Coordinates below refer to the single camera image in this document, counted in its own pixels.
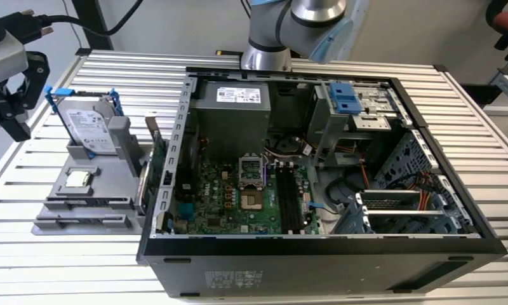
label sticker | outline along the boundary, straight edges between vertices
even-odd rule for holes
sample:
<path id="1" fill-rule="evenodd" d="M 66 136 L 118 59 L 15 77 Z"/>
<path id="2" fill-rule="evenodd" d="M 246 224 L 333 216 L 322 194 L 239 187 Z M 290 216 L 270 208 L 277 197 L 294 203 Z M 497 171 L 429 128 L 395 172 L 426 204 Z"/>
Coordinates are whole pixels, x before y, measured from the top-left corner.
<path id="1" fill-rule="evenodd" d="M 220 87 L 218 102 L 262 104 L 262 94 L 258 88 Z"/>
<path id="2" fill-rule="evenodd" d="M 72 131 L 78 135 L 83 146 L 96 154 L 115 154 L 115 144 L 102 114 L 92 110 L 75 109 L 70 109 L 67 114 Z"/>
<path id="3" fill-rule="evenodd" d="M 303 154 L 306 156 L 310 156 L 313 152 L 313 146 L 307 144 L 306 148 L 303 149 Z"/>
<path id="4" fill-rule="evenodd" d="M 206 284 L 212 289 L 258 288 L 263 271 L 206 271 Z"/>

black power cord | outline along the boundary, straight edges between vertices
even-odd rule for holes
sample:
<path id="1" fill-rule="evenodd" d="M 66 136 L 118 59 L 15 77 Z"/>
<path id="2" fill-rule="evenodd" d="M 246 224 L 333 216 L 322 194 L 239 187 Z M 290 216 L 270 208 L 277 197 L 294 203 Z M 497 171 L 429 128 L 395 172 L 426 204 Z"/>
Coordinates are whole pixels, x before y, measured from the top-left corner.
<path id="1" fill-rule="evenodd" d="M 67 11 L 67 15 L 70 16 L 67 0 L 62 0 L 62 2 L 64 3 L 64 9 Z M 74 27 L 74 24 L 70 24 L 70 26 L 71 26 L 71 30 L 74 31 L 74 34 L 76 35 L 76 38 L 78 38 L 79 48 L 83 48 L 82 39 L 79 38 L 76 28 Z"/>
<path id="2" fill-rule="evenodd" d="M 124 26 L 124 24 L 127 23 L 127 21 L 132 17 L 134 13 L 139 9 L 139 6 L 142 5 L 142 3 L 143 3 L 143 0 L 138 0 L 136 3 L 134 3 L 134 6 L 131 7 L 131 9 L 128 10 L 128 13 L 124 15 L 124 17 L 122 18 L 122 20 L 116 24 L 116 26 L 111 30 L 107 30 L 107 31 L 103 31 L 103 32 L 100 32 L 99 30 L 91 29 L 90 26 L 87 24 L 84 24 L 82 20 L 79 20 L 78 18 L 74 18 L 71 16 L 64 16 L 64 15 L 47 16 L 47 15 L 42 15 L 42 16 L 39 16 L 39 18 L 42 20 L 42 24 L 43 25 L 46 25 L 46 24 L 55 24 L 58 22 L 66 22 L 66 23 L 70 23 L 70 24 L 79 25 L 87 31 L 90 31 L 91 33 L 94 33 L 94 34 L 96 34 L 99 36 L 111 36 L 116 32 L 120 31 L 122 27 Z"/>
<path id="3" fill-rule="evenodd" d="M 246 10 L 246 14 L 248 16 L 248 19 L 251 19 L 251 13 L 248 12 L 248 9 L 247 9 L 247 6 L 251 7 L 251 4 L 248 3 L 248 1 L 247 1 L 247 4 L 246 4 L 246 1 L 240 0 L 240 4 L 243 5 L 243 9 Z"/>

motherboard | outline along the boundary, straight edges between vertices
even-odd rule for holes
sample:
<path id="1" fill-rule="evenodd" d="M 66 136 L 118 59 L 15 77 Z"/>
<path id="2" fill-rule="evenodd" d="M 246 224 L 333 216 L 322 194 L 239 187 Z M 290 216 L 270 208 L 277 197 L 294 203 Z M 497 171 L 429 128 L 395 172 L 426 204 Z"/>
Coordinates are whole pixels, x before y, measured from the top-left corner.
<path id="1" fill-rule="evenodd" d="M 207 161 L 194 202 L 179 203 L 176 234 L 319 234 L 309 210 L 311 186 L 306 168 L 263 162 L 256 155 Z"/>

chip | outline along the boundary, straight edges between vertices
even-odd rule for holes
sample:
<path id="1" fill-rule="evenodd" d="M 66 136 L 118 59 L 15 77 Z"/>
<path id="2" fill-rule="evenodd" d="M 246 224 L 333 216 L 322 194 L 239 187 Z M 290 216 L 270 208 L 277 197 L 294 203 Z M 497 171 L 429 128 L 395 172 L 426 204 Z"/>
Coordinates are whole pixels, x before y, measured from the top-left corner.
<path id="1" fill-rule="evenodd" d="M 207 225 L 210 227 L 220 227 L 220 218 L 208 218 Z"/>

aluminum extrusion table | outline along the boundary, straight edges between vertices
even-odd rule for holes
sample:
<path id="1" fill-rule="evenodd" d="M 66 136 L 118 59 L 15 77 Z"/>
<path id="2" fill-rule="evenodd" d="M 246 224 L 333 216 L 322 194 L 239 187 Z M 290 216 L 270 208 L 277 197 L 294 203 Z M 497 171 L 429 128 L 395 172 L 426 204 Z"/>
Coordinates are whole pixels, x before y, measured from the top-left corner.
<path id="1" fill-rule="evenodd" d="M 132 134 L 150 140 L 144 115 L 155 112 L 171 134 L 186 66 L 236 68 L 236 57 L 94 51 L 78 57 L 56 87 L 122 94 Z M 297 72 L 398 77 L 430 124 L 469 191 L 508 249 L 508 140 L 447 72 L 430 65 L 294 61 Z M 67 160 L 67 131 L 44 104 L 30 121 L 34 139 L 15 143 L 0 161 L 0 304 L 179 304 L 150 267 L 136 264 L 140 236 L 35 236 L 40 212 Z M 358 300 L 322 297 L 191 299 L 211 304 L 508 304 L 508 256 L 426 295 Z"/>

